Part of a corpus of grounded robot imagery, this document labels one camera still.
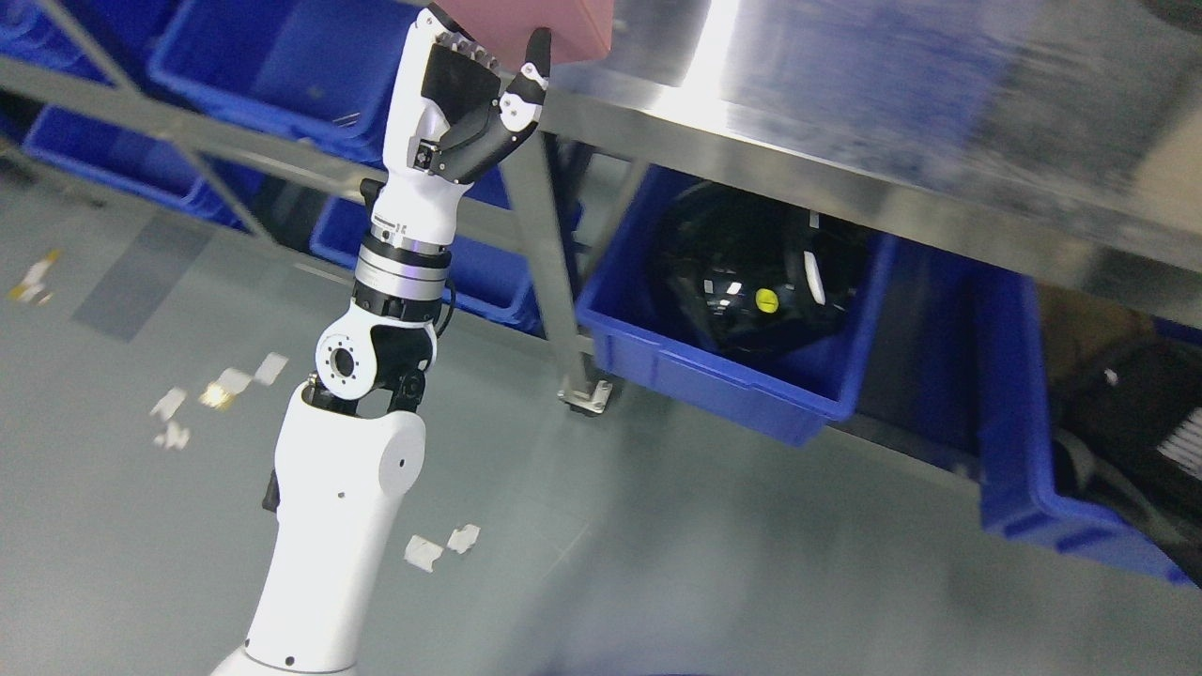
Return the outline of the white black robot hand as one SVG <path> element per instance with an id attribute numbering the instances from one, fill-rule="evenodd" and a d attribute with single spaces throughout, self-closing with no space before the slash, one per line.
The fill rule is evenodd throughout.
<path id="1" fill-rule="evenodd" d="M 549 85 L 552 30 L 530 34 L 525 61 L 502 93 L 493 57 L 442 8 L 407 28 L 388 107 L 385 186 L 371 204 L 371 235 L 446 247 L 468 185 L 535 132 Z"/>

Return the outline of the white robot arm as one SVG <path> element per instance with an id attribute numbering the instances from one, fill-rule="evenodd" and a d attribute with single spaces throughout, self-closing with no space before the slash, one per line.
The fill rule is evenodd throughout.
<path id="1" fill-rule="evenodd" d="M 456 212 L 535 132 L 554 38 L 553 26 L 529 26 L 502 81 L 500 43 L 447 8 L 433 2 L 407 28 L 386 178 L 361 183 L 369 226 L 347 312 L 288 395 L 262 502 L 276 518 L 270 565 L 243 642 L 214 674 L 356 674 L 395 514 L 424 467 L 418 407 L 438 362 Z"/>

